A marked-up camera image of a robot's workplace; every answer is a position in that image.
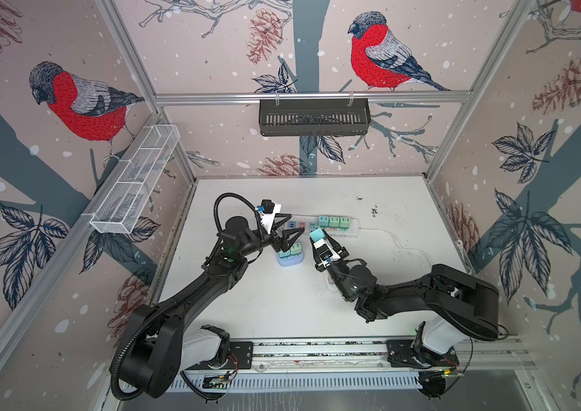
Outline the white square power strip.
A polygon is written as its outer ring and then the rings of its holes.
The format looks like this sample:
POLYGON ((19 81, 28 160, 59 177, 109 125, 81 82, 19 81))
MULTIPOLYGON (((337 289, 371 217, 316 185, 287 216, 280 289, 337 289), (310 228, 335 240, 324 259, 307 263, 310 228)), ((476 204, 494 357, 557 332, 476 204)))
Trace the white square power strip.
POLYGON ((335 285, 335 282, 334 282, 334 280, 333 280, 333 279, 332 279, 332 277, 331 277, 331 274, 330 274, 330 273, 327 273, 327 274, 325 275, 325 277, 326 277, 326 282, 327 282, 327 285, 328 285, 329 287, 335 288, 335 287, 336 287, 336 285, 335 285))

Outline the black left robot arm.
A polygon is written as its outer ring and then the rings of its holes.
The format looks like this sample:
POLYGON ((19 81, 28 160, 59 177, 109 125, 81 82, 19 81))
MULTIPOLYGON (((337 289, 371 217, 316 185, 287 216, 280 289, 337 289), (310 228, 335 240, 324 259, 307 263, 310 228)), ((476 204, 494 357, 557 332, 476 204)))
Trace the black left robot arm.
POLYGON ((272 200, 253 205, 238 194, 224 193, 216 198, 213 219, 217 240, 201 267, 201 275, 167 300, 154 306, 138 306, 127 322, 110 364, 110 391, 117 400, 164 394, 181 370, 187 328, 243 278, 252 263, 249 255, 260 256, 267 247, 275 252, 291 250, 305 229, 285 228, 292 217, 278 212, 277 207, 272 200), (242 202, 254 214, 254 227, 242 216, 221 223, 219 206, 229 197, 242 202))

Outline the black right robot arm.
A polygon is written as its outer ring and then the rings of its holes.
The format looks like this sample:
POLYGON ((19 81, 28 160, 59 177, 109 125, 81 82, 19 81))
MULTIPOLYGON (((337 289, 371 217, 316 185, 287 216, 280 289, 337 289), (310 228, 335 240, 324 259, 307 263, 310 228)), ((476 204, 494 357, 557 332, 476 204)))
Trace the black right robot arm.
POLYGON ((432 311, 438 316, 423 321, 413 341, 389 349, 388 361, 407 368, 429 369, 451 364, 454 345, 465 338, 499 340, 498 289, 449 265, 433 265, 418 279, 401 284, 379 284, 363 259, 352 259, 347 249, 322 229, 310 234, 315 268, 327 272, 343 299, 367 323, 398 313, 432 311))

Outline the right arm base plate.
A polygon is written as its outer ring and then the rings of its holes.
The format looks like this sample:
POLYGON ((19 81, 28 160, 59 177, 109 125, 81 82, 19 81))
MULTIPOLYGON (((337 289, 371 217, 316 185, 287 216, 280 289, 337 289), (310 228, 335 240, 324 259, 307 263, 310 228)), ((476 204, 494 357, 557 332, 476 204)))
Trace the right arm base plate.
POLYGON ((386 359, 393 368, 413 368, 427 370, 430 368, 459 368, 455 349, 450 348, 445 354, 437 354, 424 348, 419 342, 410 339, 386 341, 386 359))

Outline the teal charger front lowest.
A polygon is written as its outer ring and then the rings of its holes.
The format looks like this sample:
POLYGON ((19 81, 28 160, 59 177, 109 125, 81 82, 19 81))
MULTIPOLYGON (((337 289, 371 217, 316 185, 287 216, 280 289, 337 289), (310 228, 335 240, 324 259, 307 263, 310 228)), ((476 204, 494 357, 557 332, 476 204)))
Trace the teal charger front lowest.
POLYGON ((311 241, 318 242, 318 241, 323 240, 325 238, 326 233, 323 231, 323 229, 321 227, 319 227, 319 228, 311 231, 309 233, 309 236, 311 238, 311 241))

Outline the light green charger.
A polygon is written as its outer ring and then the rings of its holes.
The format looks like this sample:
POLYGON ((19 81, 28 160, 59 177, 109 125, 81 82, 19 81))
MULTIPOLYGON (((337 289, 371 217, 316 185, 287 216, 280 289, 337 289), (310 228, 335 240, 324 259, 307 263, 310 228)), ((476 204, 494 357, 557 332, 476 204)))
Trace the light green charger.
POLYGON ((350 218, 349 217, 341 217, 339 219, 339 227, 340 229, 349 229, 351 226, 350 218))

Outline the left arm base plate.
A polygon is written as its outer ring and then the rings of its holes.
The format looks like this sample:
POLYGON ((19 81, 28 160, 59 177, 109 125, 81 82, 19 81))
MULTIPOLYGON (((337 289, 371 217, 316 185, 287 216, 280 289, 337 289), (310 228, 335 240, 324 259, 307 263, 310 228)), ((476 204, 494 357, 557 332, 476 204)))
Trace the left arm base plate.
POLYGON ((204 370, 249 370, 252 367, 254 344, 249 341, 230 342, 227 348, 220 348, 215 358, 202 361, 189 368, 193 371, 204 370))

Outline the blue square power strip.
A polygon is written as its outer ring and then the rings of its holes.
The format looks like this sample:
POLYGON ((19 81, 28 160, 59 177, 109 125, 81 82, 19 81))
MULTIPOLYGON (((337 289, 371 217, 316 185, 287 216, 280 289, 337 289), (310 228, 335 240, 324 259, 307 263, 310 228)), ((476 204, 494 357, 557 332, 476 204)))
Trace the blue square power strip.
POLYGON ((299 265, 304 260, 304 253, 302 253, 301 255, 296 255, 296 256, 291 255, 289 258, 286 258, 286 259, 278 258, 278 253, 276 254, 276 257, 277 257, 277 261, 281 265, 281 267, 289 267, 289 266, 293 266, 293 265, 299 265))

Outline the white long power strip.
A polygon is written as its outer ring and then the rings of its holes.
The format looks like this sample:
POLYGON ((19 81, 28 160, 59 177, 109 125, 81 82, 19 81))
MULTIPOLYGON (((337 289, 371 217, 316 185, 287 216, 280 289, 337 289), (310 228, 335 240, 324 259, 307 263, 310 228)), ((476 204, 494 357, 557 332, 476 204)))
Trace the white long power strip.
POLYGON ((316 229, 322 229, 331 237, 357 237, 361 228, 358 220, 353 217, 333 215, 294 215, 283 227, 304 228, 306 235, 316 229))

